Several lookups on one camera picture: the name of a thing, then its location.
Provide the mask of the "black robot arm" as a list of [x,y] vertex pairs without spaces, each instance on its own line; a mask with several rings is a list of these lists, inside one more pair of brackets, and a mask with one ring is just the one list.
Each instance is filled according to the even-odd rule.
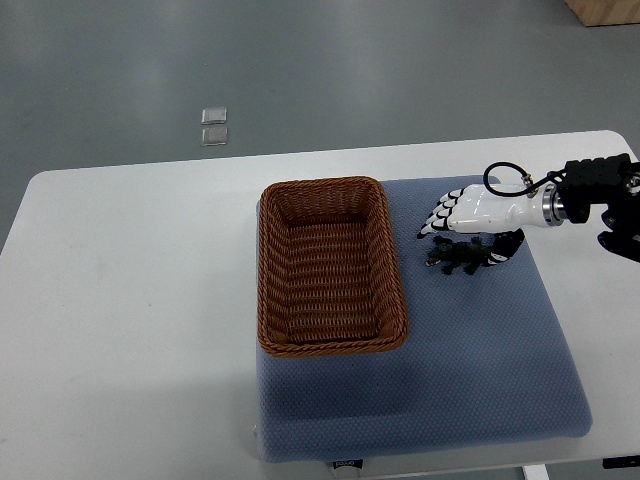
[[605,205],[601,220],[607,229],[598,234],[599,244],[639,260],[639,164],[629,154],[567,162],[557,195],[564,216],[574,224],[587,222],[593,205]]

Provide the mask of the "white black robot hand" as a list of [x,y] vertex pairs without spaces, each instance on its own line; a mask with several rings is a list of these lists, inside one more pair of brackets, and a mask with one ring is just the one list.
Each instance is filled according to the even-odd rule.
[[546,186],[532,196],[517,185],[502,191],[472,184],[443,195],[421,226],[419,239],[440,231],[472,234],[461,246],[476,256],[465,264],[472,272],[480,266],[494,266],[509,260],[524,241],[524,226],[555,227],[564,222],[554,207],[556,189]]

